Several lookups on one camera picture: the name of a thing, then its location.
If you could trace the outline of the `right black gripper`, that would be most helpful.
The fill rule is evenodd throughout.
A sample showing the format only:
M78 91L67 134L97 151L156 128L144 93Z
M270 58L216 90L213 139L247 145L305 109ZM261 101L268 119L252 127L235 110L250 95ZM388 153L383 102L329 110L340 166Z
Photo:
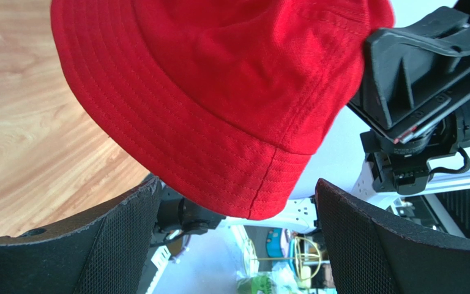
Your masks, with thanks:
M437 174L470 183L470 93L442 94L470 79L470 12L440 7L405 28L379 29L364 53L359 114L370 127L406 130L432 118L406 143L362 133L365 160L353 195L433 193Z

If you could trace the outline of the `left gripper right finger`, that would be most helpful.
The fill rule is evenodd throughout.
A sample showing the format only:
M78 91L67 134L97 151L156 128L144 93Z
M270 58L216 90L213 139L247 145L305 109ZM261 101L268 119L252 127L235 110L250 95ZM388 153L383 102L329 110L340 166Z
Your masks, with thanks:
M325 179L315 195L338 293L470 293L470 239L415 224Z

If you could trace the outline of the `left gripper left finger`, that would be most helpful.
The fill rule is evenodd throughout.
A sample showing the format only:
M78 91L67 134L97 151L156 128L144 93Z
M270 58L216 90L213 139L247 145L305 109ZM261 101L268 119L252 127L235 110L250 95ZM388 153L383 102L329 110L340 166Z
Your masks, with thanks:
M160 205L158 178L18 237L0 237L0 293L136 293Z

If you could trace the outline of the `red hat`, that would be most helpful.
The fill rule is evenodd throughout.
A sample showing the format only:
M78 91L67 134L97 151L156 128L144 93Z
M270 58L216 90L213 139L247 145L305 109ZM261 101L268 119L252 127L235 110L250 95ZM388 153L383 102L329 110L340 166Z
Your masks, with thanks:
M53 1L70 90L122 149L192 202L280 213L359 89L389 1Z

